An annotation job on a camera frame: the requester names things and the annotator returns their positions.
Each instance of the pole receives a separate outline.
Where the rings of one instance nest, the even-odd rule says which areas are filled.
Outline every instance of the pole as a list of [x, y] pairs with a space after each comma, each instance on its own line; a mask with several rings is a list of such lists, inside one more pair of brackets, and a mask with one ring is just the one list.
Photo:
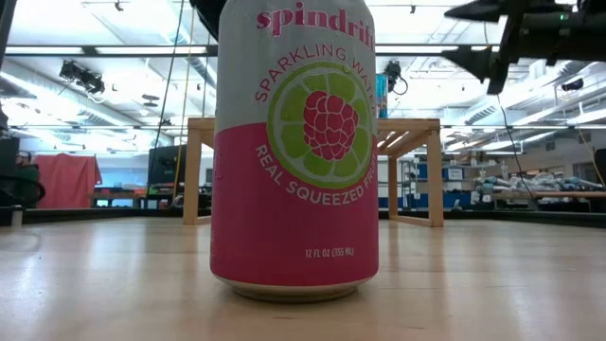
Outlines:
[[[0, 3], [0, 69], [4, 60], [4, 53], [7, 50], [9, 42], [10, 26], [12, 25], [12, 16], [15, 13], [17, 0], [4, 0]], [[0, 105], [0, 131], [7, 130], [9, 118], [2, 111]]]

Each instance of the raspberry graphic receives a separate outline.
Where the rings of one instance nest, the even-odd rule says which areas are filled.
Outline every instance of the raspberry graphic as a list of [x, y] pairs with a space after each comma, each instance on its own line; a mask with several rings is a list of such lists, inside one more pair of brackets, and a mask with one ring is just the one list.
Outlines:
[[305, 103], [305, 143], [327, 161], [341, 160], [351, 150], [358, 113], [337, 96], [315, 91]]

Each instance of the soda can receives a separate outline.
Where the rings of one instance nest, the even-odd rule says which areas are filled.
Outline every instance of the soda can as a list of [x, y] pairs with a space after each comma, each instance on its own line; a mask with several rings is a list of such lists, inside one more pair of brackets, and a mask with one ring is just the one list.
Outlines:
[[378, 270], [375, 38], [364, 0], [229, 0], [219, 39], [210, 266], [315, 301]]

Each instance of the ceiling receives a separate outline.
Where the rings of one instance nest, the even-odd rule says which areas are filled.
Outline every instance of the ceiling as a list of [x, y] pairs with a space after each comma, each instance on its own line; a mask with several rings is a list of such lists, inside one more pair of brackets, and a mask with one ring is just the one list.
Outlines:
[[[389, 48], [398, 48], [398, 45], [498, 45], [505, 19], [498, 25], [483, 25], [443, 17], [445, 10], [464, 2], [366, 0], [375, 19], [378, 45]], [[576, 3], [572, 0], [558, 2]], [[122, 10], [117, 10], [116, 0], [19, 0], [9, 46], [172, 46], [175, 39], [180, 45], [215, 45], [217, 42], [194, 15], [188, 1], [183, 5], [179, 20], [181, 4], [180, 0], [120, 1]], [[77, 85], [60, 78], [59, 71], [65, 60], [102, 75], [106, 91], [99, 96], [88, 96]], [[377, 57], [377, 72], [383, 72], [389, 61], [400, 62], [402, 76], [408, 83], [405, 95], [390, 94], [390, 117], [438, 117], [444, 125], [470, 126], [444, 130], [442, 137], [449, 151], [469, 148], [463, 142], [481, 148], [502, 138], [505, 131], [498, 126], [504, 125], [505, 120], [499, 101], [507, 109], [509, 124], [547, 126], [541, 130], [525, 130], [520, 133], [520, 140], [540, 134], [547, 136], [551, 132], [547, 129], [549, 126], [562, 126], [567, 120], [595, 124], [603, 118], [598, 113], [592, 117], [595, 119], [588, 121], [585, 117], [574, 121], [581, 113], [602, 109], [601, 87], [606, 68], [601, 63], [559, 62], [555, 67], [547, 67], [541, 61], [520, 60], [510, 67], [506, 90], [496, 99], [484, 95], [486, 84], [440, 57], [382, 54]], [[172, 69], [171, 64], [171, 58], [129, 57], [128, 53], [122, 58], [7, 57], [0, 84], [10, 83], [13, 87], [21, 84], [20, 91], [29, 96], [16, 96], [14, 91], [9, 96], [5, 90], [0, 97], [9, 114], [9, 125], [22, 127], [21, 133], [16, 134], [24, 137], [54, 136], [54, 145], [61, 143], [68, 146], [66, 148], [77, 148], [84, 140], [111, 136], [118, 141], [111, 147], [88, 143], [99, 145], [103, 151], [145, 151], [155, 140], [152, 130], [99, 129], [83, 134], [73, 126], [157, 126], [165, 100], [163, 118], [170, 119], [172, 124], [181, 125], [183, 113], [186, 117], [213, 117], [217, 58], [176, 58]], [[579, 77], [584, 77], [583, 89], [574, 92], [560, 89], [560, 85]], [[165, 96], [168, 78], [170, 85]], [[148, 101], [142, 98], [143, 95], [158, 97], [155, 101], [158, 106], [144, 106]], [[58, 105], [69, 110], [57, 110]], [[65, 129], [49, 132], [42, 127], [35, 128], [41, 124], [64, 125]], [[473, 126], [497, 127], [493, 132], [490, 127], [473, 130]], [[160, 144], [173, 143], [179, 134], [179, 130], [163, 131]]]

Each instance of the pink label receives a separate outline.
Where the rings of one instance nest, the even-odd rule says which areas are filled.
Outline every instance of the pink label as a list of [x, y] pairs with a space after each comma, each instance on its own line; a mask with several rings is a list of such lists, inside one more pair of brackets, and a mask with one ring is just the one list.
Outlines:
[[[346, 121], [341, 126], [349, 132]], [[318, 138], [321, 130], [313, 128]], [[274, 153], [265, 123], [226, 129], [215, 138], [210, 261], [215, 275], [246, 283], [318, 286], [376, 274], [376, 147], [360, 176], [347, 186], [331, 187], [312, 183], [320, 183], [314, 179], [323, 159], [339, 159], [343, 149], [349, 153], [347, 141], [342, 150], [325, 152], [330, 156], [314, 152], [320, 161], [307, 166], [312, 173], [293, 175]], [[312, 141], [305, 140], [311, 148]], [[376, 146], [376, 137], [368, 142]], [[303, 181], [305, 176], [312, 180]]]

